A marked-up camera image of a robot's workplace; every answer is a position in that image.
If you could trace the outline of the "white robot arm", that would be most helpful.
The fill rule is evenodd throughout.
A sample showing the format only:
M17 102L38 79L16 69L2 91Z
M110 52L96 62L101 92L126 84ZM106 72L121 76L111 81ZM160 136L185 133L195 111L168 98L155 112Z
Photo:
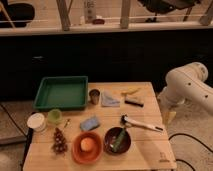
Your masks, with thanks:
M166 86L157 96L163 124L167 126L175 117L174 108L190 100L213 115L213 87L205 84L207 67L192 62L170 70L165 77Z

